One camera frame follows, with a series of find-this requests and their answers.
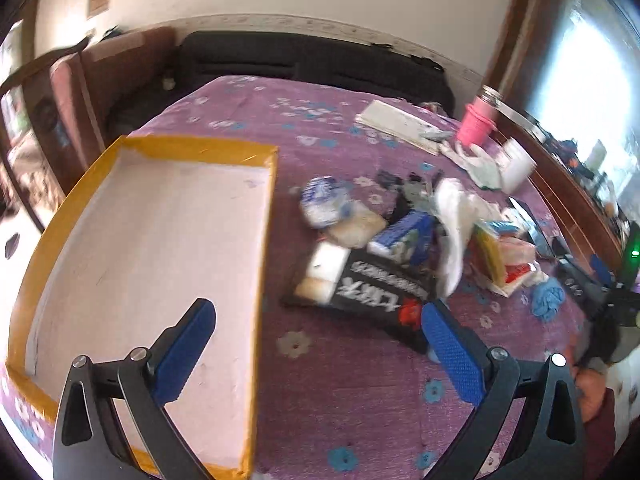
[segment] white container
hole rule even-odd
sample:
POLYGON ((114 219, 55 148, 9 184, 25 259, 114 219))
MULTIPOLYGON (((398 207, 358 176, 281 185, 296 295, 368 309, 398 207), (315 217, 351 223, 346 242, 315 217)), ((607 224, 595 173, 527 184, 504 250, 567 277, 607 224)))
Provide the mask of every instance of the white container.
POLYGON ((496 162, 502 176, 502 191, 507 195, 518 189, 536 169, 536 162, 514 139, 502 145, 502 153, 496 162))

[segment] yellow cardboard edge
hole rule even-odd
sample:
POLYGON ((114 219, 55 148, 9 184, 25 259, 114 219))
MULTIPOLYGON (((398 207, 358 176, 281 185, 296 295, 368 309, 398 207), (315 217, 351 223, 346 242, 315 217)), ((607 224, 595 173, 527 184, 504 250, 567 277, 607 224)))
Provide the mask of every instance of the yellow cardboard edge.
MULTIPOLYGON (((9 325, 9 343, 6 369, 9 378, 20 394, 42 416, 54 424, 58 413, 58 403, 36 386, 26 375, 24 368, 26 344, 31 331, 40 297, 49 275, 64 247, 68 236, 93 197, 102 181, 113 167, 120 150, 137 150, 150 158, 187 160, 209 164, 265 167, 270 170, 270 214, 262 234, 260 254, 262 265, 258 281, 254 320, 254 375, 251 385, 249 405, 248 435, 242 452, 240 469, 225 468, 215 464, 205 464, 207 470, 218 480, 239 480, 247 478, 252 471, 255 437, 257 430, 256 400, 259 358, 259 333, 261 325, 260 304, 262 302, 265 257, 268 232, 276 180, 277 147, 244 140, 215 139, 210 137, 162 136, 120 137, 92 164, 71 190, 58 211, 51 219, 33 252, 22 285, 15 301, 9 325)), ((139 449, 132 450, 138 465, 145 471, 158 475, 151 457, 139 449)))

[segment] snack package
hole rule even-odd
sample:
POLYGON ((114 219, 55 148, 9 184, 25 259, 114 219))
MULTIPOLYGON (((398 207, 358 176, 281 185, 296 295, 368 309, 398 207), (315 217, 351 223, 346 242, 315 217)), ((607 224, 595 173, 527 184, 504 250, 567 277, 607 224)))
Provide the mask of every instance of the snack package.
POLYGON ((504 221, 479 221, 474 228, 473 266, 500 289, 523 282, 535 270, 536 247, 516 238, 519 231, 516 224, 504 221))
POLYGON ((433 300, 432 276, 401 269, 389 259, 327 240, 316 245, 285 303, 319 306, 369 319, 391 337, 426 353, 422 306, 433 300))
POLYGON ((386 220, 374 213, 360 200, 354 200, 351 215, 325 232, 329 238, 343 247, 362 248, 386 227, 386 220))
POLYGON ((315 229, 337 224, 351 215, 349 192, 332 176, 312 178, 300 195, 300 209, 315 229))
POLYGON ((404 218, 377 234, 367 244, 367 250, 397 264, 419 266, 427 259, 433 227, 433 216, 413 209, 404 218))

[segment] blue gripper pad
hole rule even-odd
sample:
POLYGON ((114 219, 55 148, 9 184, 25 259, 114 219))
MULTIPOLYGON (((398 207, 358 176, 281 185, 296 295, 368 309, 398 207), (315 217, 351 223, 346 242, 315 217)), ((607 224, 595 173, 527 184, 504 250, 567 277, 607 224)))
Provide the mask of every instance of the blue gripper pad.
POLYGON ((180 330, 180 333, 165 351, 164 358, 155 370, 152 395, 158 406, 173 402, 180 396, 215 327, 216 309, 213 303, 196 300, 180 322, 168 329, 180 330))
POLYGON ((456 332, 460 334, 464 329, 460 325, 450 326, 446 316, 443 316, 433 303, 427 303, 422 308, 421 321, 422 331, 429 344, 433 346, 458 395, 477 408, 486 393, 484 374, 478 362, 456 335, 456 332))

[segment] red object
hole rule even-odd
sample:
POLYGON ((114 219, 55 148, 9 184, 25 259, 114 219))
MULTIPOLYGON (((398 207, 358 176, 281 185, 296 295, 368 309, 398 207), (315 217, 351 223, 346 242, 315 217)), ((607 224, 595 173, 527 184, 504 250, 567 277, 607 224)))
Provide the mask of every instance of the red object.
POLYGON ((472 144, 480 146, 495 129, 495 122, 480 114, 473 105, 466 105, 466 113, 456 139, 466 148, 472 144))
POLYGON ((401 325, 410 326, 414 330, 421 327, 420 314, 422 313, 422 305, 417 300, 404 300, 404 303, 398 311, 398 320, 401 325))

